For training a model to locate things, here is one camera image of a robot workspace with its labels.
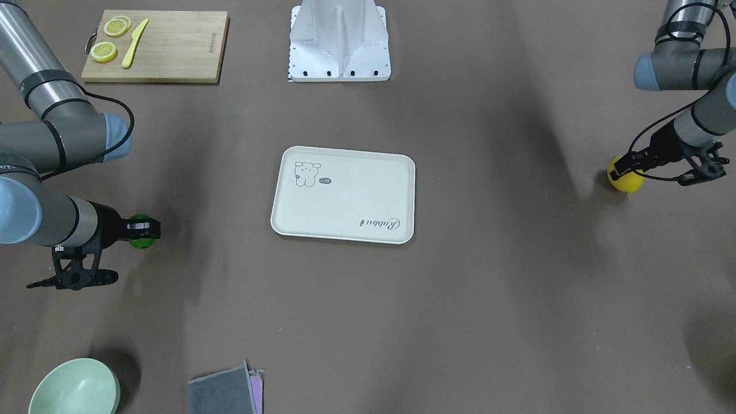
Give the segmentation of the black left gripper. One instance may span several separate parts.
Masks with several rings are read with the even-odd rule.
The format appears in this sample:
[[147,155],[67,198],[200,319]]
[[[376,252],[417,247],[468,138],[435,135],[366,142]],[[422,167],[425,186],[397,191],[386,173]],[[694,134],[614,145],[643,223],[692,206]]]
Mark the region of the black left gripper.
[[680,162],[699,152],[699,147],[683,141],[676,131],[674,121],[668,121],[651,135],[649,146],[638,151],[629,151],[613,163],[611,175],[623,177],[629,173],[643,175],[649,170],[668,163]]

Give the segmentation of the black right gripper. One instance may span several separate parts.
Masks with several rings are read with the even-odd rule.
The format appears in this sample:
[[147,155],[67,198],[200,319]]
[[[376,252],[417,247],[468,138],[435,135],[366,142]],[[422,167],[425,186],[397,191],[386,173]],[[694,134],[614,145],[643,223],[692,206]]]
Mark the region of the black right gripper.
[[161,238],[161,223],[150,216],[145,219],[131,220],[130,217],[126,219],[121,217],[117,210],[100,204],[95,204],[95,212],[98,215],[99,235],[103,249],[118,241]]

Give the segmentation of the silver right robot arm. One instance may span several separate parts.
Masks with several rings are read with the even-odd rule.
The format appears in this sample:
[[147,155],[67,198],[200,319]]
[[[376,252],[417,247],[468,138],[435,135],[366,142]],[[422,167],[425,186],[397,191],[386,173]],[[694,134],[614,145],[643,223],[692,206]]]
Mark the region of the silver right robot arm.
[[2,68],[36,120],[2,124],[2,244],[62,248],[160,238],[150,217],[48,189],[44,181],[131,151],[135,118],[123,102],[88,92],[53,54],[27,12],[2,2]]

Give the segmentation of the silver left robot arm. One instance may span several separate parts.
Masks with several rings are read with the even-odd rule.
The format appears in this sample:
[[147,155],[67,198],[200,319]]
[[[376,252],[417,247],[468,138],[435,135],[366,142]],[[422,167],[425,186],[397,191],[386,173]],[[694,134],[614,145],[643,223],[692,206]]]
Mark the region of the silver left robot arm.
[[[703,96],[646,128],[644,149],[630,148],[609,170],[610,181],[628,175],[649,177],[668,163],[687,162],[689,170],[674,178],[681,186],[725,176],[728,158],[720,138],[734,130],[734,46],[726,10],[733,1],[668,1],[652,52],[634,66],[634,84],[642,91],[702,91]],[[721,20],[726,45],[704,49],[710,23]]]

